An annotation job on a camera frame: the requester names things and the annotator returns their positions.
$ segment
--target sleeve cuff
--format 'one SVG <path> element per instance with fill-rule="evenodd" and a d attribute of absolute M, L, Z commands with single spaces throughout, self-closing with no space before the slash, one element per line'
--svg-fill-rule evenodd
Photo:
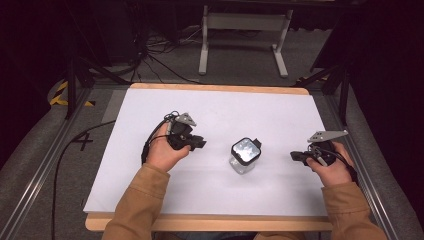
<path fill-rule="evenodd" d="M 361 189 L 353 182 L 323 187 L 325 207 L 329 214 L 349 213 L 369 209 Z"/>

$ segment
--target aluminum rail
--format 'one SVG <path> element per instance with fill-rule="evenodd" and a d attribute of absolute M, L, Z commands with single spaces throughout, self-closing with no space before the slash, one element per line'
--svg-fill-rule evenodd
<path fill-rule="evenodd" d="M 0 240 L 9 240 L 15 238 L 19 228 L 22 225 L 22 222 L 24 221 L 32 204 L 37 198 L 38 193 L 43 187 L 43 184 L 46 181 L 46 178 L 48 177 L 52 167 L 57 163 L 58 156 L 64 147 L 66 137 L 70 132 L 70 129 L 78 116 L 78 113 L 81 111 L 84 103 L 87 101 L 91 89 L 83 88 L 80 91 L 81 92 L 77 99 L 77 107 L 75 112 L 68 120 L 65 120 L 59 128 L 52 145 L 47 151 L 43 161 L 41 162 L 31 181 L 28 183 L 25 192 L 21 197 L 21 200 L 15 207 L 15 210 L 9 217 L 9 220 L 0 233 Z"/>

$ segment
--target cable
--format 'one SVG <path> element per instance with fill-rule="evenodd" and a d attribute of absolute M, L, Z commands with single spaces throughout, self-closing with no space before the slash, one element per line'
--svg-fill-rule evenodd
<path fill-rule="evenodd" d="M 127 74 L 127 73 L 129 73 L 129 72 L 133 71 L 133 70 L 134 70 L 134 69 L 136 69 L 137 67 L 138 67 L 138 64 L 137 64 L 137 63 L 135 63 L 135 64 L 131 65 L 130 67 L 126 68 L 126 69 L 122 69 L 122 70 L 115 71 L 115 72 L 111 72 L 111 73 L 113 73 L 114 75 L 117 75 L 117 76 L 121 76 L 121 75 L 124 75 L 124 74 Z M 97 77 L 97 78 L 107 77 L 107 76 L 105 76 L 105 75 L 103 75 L 103 74 L 101 74 L 101 73 L 99 73 L 99 72 L 90 72 L 90 74 L 91 74 L 93 77 Z"/>
<path fill-rule="evenodd" d="M 82 61 L 82 63 L 84 63 L 84 64 L 86 64 L 86 65 L 90 66 L 90 67 L 91 67 L 91 68 L 93 68 L 93 69 L 95 69 L 96 71 L 98 71 L 98 72 L 102 73 L 102 74 L 103 74 L 103 75 L 105 75 L 106 77 L 108 77 L 108 78 L 112 79 L 113 81 L 115 81 L 115 82 L 116 82 L 116 83 L 118 83 L 118 84 L 122 84 L 122 85 L 130 85 L 130 84 L 131 84 L 131 82 L 126 81 L 126 80 L 124 80 L 124 79 L 122 79 L 122 78 L 120 78 L 120 77 L 118 77 L 118 76 L 114 75 L 114 74 L 113 74 L 113 73 L 111 73 L 109 70 L 104 69 L 104 68 L 102 68 L 102 67 L 100 67 L 100 66 L 98 66 L 98 65 L 96 65 L 96 64 L 94 64 L 94 63 L 92 63 L 92 62 L 91 62 L 91 61 L 89 61 L 88 59 L 85 59 L 85 58 L 79 57 L 79 60 L 81 60 L 81 61 Z"/>
<path fill-rule="evenodd" d="M 150 64 L 148 64 L 144 59 L 143 59 L 143 62 L 150 68 L 150 71 L 152 71 L 154 74 L 156 74 L 156 76 L 158 77 L 158 79 L 159 79 L 159 81 L 161 82 L 161 83 L 163 83 L 163 81 L 162 81 L 162 79 L 160 78 L 160 76 L 159 76 L 159 74 L 157 73 L 157 72 L 155 72 L 155 71 L 153 71 L 153 69 L 152 69 L 152 67 L 150 66 Z"/>
<path fill-rule="evenodd" d="M 152 55 L 147 54 L 147 56 L 149 56 L 150 58 L 154 59 L 154 60 L 155 60 L 156 62 L 158 62 L 160 65 L 164 66 L 166 69 L 168 69 L 169 71 L 171 71 L 172 73 L 174 73 L 175 75 L 177 75 L 179 78 L 181 78 L 181 79 L 183 79 L 183 80 L 185 80 L 185 81 L 187 81 L 187 82 L 196 83 L 196 84 L 203 84 L 203 83 L 200 83 L 200 82 L 191 81 L 191 80 L 189 80 L 189 79 L 187 79 L 187 78 L 185 78 L 185 77 L 183 77 L 183 76 L 179 75 L 179 74 L 178 74 L 178 73 L 176 73 L 174 70 L 170 69 L 168 66 L 166 66 L 165 64 L 163 64 L 161 61 L 157 60 L 157 59 L 156 59 L 155 57 L 153 57 Z"/>
<path fill-rule="evenodd" d="M 151 53 L 151 54 L 170 53 L 170 52 L 174 51 L 178 47 L 187 46 L 187 45 L 189 45 L 189 44 L 191 44 L 193 42 L 201 43 L 201 42 L 196 41 L 196 40 L 190 40 L 192 37 L 194 37 L 194 39 L 196 39 L 197 38 L 197 35 L 200 34 L 201 30 L 202 30 L 202 28 L 199 27 L 199 29 L 197 29 L 196 31 L 190 33 L 190 35 L 187 38 L 185 38 L 183 40 L 178 40 L 178 43 L 177 44 L 173 44 L 172 42 L 170 42 L 168 40 L 164 40 L 165 38 L 163 38 L 163 37 L 162 37 L 161 40 L 157 40 L 157 38 L 156 38 L 157 35 L 153 35 L 151 37 L 154 37 L 155 38 L 155 41 L 152 42 L 152 43 L 150 43 L 150 44 L 147 44 L 148 52 Z M 159 46 L 159 45 L 163 45 L 163 48 L 161 50 L 156 50 L 156 49 L 149 48 L 149 47 L 156 47 L 156 46 Z"/>
<path fill-rule="evenodd" d="M 322 148 L 319 148 L 319 150 L 321 152 L 325 152 L 325 153 L 328 153 L 330 155 L 333 155 L 334 157 L 339 159 L 342 163 L 344 163 L 347 171 L 350 174 L 350 177 L 352 178 L 352 181 L 355 182 L 356 185 L 359 186 L 358 173 L 356 172 L 355 168 L 347 162 L 346 158 L 344 158 L 343 155 L 341 155 L 339 152 L 331 152 L 331 151 L 328 151 L 328 150 L 325 150 L 325 149 L 322 149 Z"/>
<path fill-rule="evenodd" d="M 152 140 L 150 140 L 149 144 L 152 144 L 152 142 L 154 140 L 156 140 L 157 138 L 161 138 L 161 137 L 166 137 L 166 135 L 160 135 L 160 136 L 156 136 L 156 137 L 152 138 Z"/>
<path fill-rule="evenodd" d="M 134 79 L 134 75 L 135 75 L 135 72 L 137 71 L 137 74 L 138 74 L 138 67 L 140 66 L 140 64 L 141 64 L 141 61 L 140 60 L 137 60 L 137 67 L 135 67 L 134 68 L 134 71 L 133 71 L 133 74 L 132 74 L 132 76 L 131 76 L 131 82 L 133 82 L 133 79 Z"/>
<path fill-rule="evenodd" d="M 59 160 L 56 163 L 56 170 L 55 170 L 54 180 L 53 180 L 53 201 L 52 201 L 52 216 L 51 216 L 51 229 L 50 229 L 52 240 L 55 239 L 55 230 L 56 230 L 55 217 L 56 217 L 57 176 L 58 176 L 58 173 L 59 173 L 60 163 L 62 161 L 63 155 L 65 155 L 66 149 L 68 149 L 68 147 L 71 145 L 71 143 L 73 143 L 73 142 L 79 140 L 80 138 L 84 137 L 88 133 L 88 131 L 93 130 L 95 128 L 99 128 L 99 127 L 108 125 L 108 124 L 111 124 L 111 123 L 114 123 L 114 122 L 116 122 L 116 120 L 106 122 L 106 123 L 102 123 L 102 124 L 96 125 L 94 127 L 87 128 L 86 130 L 80 132 L 75 137 L 73 137 L 72 140 L 69 141 L 68 144 L 66 144 L 65 148 L 62 150 L 60 157 L 59 157 Z"/>
<path fill-rule="evenodd" d="M 140 73 L 138 72 L 138 70 L 137 70 L 137 77 L 138 77 L 138 80 L 140 81 L 140 83 L 141 83 L 141 76 L 140 76 Z"/>
<path fill-rule="evenodd" d="M 147 138 L 146 142 L 144 143 L 143 146 L 143 152 L 141 153 L 141 164 L 146 163 L 147 160 L 147 155 L 149 155 L 149 149 L 150 149 L 150 143 L 156 138 L 153 138 L 153 136 L 155 135 L 156 131 L 162 127 L 163 124 L 165 124 L 165 122 L 170 121 L 173 118 L 178 117 L 180 114 L 177 111 L 172 111 L 169 114 L 166 114 L 163 117 L 163 120 L 155 127 L 155 129 L 153 129 L 153 132 L 150 134 L 150 136 Z"/>

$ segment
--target tan jacket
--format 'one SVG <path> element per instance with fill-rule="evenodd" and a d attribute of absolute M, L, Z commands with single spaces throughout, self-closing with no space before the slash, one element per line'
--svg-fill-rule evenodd
<path fill-rule="evenodd" d="M 170 175 L 148 163 L 137 172 L 119 201 L 103 240 L 151 239 L 151 226 L 159 216 Z M 333 240 L 386 239 L 369 220 L 370 209 L 355 183 L 322 188 Z M 298 233 L 259 233 L 256 240 L 300 240 Z"/>

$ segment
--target jar lid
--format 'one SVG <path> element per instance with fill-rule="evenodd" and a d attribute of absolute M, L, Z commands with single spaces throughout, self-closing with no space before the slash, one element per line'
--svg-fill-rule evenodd
<path fill-rule="evenodd" d="M 261 155 L 261 145 L 258 139 L 252 141 L 243 138 L 231 147 L 231 155 L 243 166 L 249 166 Z"/>

